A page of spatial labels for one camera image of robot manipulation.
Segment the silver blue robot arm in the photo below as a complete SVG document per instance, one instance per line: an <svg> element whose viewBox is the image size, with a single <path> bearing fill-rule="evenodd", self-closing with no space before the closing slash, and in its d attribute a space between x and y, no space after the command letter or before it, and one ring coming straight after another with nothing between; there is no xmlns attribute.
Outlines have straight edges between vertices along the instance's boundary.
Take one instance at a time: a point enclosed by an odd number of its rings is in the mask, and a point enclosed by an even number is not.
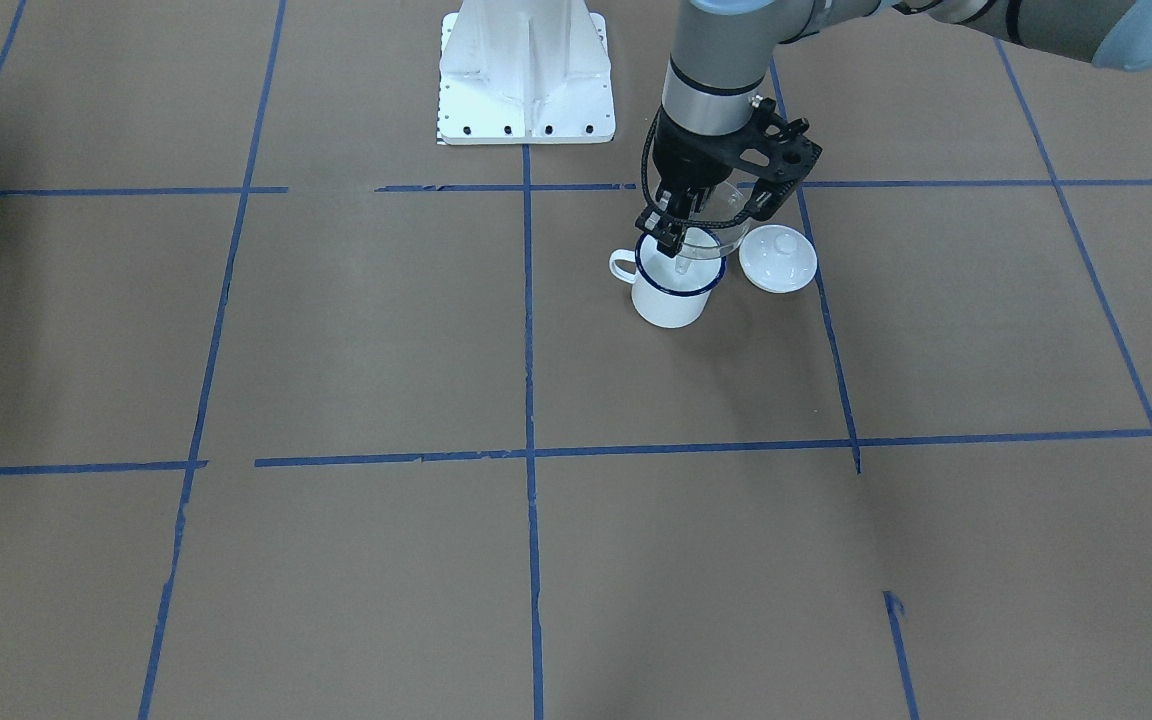
<svg viewBox="0 0 1152 720"><path fill-rule="evenodd" d="M1152 1L685 1L641 158L658 183L636 227L659 251L782 209L823 150L759 92L774 50L888 8L1100 69L1152 68Z"/></svg>

